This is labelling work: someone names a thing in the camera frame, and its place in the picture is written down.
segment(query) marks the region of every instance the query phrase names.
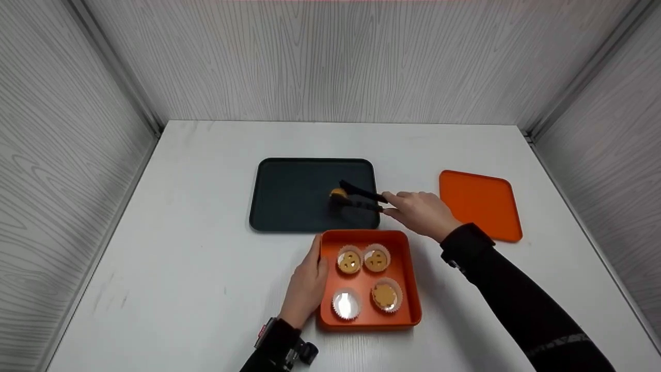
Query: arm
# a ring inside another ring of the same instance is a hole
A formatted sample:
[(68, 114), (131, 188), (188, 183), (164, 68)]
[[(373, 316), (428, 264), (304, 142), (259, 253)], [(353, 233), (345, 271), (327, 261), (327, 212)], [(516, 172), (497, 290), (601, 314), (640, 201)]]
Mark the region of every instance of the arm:
[(613, 371), (575, 321), (526, 274), (494, 248), (474, 224), (454, 219), (431, 193), (383, 193), (387, 209), (406, 227), (440, 243), (443, 259), (460, 268), (484, 296), (537, 371)]
[(278, 319), (260, 339), (241, 372), (288, 371), (287, 354), (298, 343), (301, 329), (321, 304), (326, 289), (329, 268), (326, 258), (319, 255), (320, 243), (321, 236), (315, 236), (303, 262), (292, 274)]

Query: empty cupcake liner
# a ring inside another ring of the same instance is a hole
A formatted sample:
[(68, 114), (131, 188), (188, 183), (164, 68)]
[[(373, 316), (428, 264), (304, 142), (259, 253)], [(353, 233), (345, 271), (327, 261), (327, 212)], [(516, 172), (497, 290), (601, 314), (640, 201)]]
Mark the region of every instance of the empty cupcake liner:
[[(395, 291), (395, 303), (393, 303), (390, 306), (383, 307), (381, 306), (377, 301), (374, 296), (374, 290), (376, 289), (377, 286), (379, 285), (387, 285), (390, 288), (392, 288)], [(399, 284), (391, 278), (380, 278), (377, 280), (374, 285), (371, 288), (371, 297), (372, 297), (372, 302), (374, 302), (374, 305), (385, 312), (396, 312), (399, 310), (399, 308), (402, 306), (402, 302), (404, 302), (404, 293), (402, 292), (402, 288), (399, 286)]]
[(332, 309), (341, 319), (356, 319), (361, 308), (360, 297), (351, 288), (338, 289), (332, 296)]
[[(341, 263), (342, 263), (342, 260), (344, 260), (344, 255), (345, 255), (347, 252), (353, 252), (353, 253), (355, 253), (355, 254), (357, 255), (357, 257), (358, 257), (358, 262), (356, 263), (356, 270), (355, 270), (353, 273), (347, 273), (347, 272), (343, 271), (342, 268), (341, 268), (341, 266), (340, 266)], [(356, 246), (344, 246), (344, 247), (342, 247), (342, 248), (340, 249), (340, 251), (339, 251), (338, 254), (337, 254), (337, 267), (340, 268), (340, 271), (341, 271), (343, 274), (353, 275), (353, 274), (359, 272), (359, 271), (360, 271), (360, 268), (361, 268), (362, 266), (363, 266), (363, 252), (361, 252), (361, 251), (358, 249), (358, 247), (356, 247)]]
[[(370, 266), (366, 264), (368, 259), (374, 253), (374, 251), (381, 251), (385, 255), (385, 266), (383, 266), (383, 268), (381, 269), (372, 269)], [(388, 252), (388, 249), (382, 246), (381, 244), (370, 244), (363, 251), (363, 263), (367, 270), (370, 270), (374, 273), (381, 273), (382, 271), (386, 270), (388, 266), (390, 266), (390, 252)]]

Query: person's left hand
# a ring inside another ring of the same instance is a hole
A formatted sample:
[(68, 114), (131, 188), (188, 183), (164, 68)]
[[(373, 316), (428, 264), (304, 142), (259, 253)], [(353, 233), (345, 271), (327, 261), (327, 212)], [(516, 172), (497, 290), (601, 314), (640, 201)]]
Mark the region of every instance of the person's left hand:
[(278, 315), (278, 318), (297, 329), (302, 329), (305, 321), (319, 307), (326, 289), (329, 265), (325, 257), (319, 259), (320, 244), (321, 235), (316, 235), (310, 252), (307, 252), (303, 262), (292, 274)]

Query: dark gray tray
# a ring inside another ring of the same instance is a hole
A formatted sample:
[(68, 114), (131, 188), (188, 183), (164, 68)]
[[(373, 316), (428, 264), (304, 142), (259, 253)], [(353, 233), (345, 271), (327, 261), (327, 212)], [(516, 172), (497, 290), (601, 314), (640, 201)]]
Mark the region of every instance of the dark gray tray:
[[(267, 158), (257, 169), (250, 225), (263, 232), (323, 232), (374, 229), (379, 213), (329, 208), (332, 189), (341, 179), (376, 192), (374, 168), (365, 159)], [(351, 199), (376, 204), (359, 196)]]

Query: orange tray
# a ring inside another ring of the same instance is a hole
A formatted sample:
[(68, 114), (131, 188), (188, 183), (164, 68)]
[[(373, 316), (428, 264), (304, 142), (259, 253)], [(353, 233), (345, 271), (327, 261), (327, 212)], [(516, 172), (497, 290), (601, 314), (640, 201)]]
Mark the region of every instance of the orange tray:
[(473, 222), (492, 239), (523, 238), (514, 193), (502, 178), (445, 170), (438, 177), (441, 200), (464, 223)]
[[(340, 248), (351, 244), (364, 250), (373, 243), (382, 244), (390, 252), (390, 266), (385, 271), (372, 273), (363, 266), (358, 273), (345, 275), (339, 270), (337, 255)], [(422, 309), (406, 234), (401, 231), (329, 230), (321, 236), (321, 254), (331, 266), (317, 317), (322, 329), (333, 332), (391, 331), (404, 330), (420, 323)], [(404, 302), (394, 314), (380, 311), (371, 299), (372, 285), (382, 277), (394, 279), (402, 288)], [(332, 296), (340, 288), (351, 288), (360, 296), (362, 309), (356, 319), (343, 320), (333, 311)]]

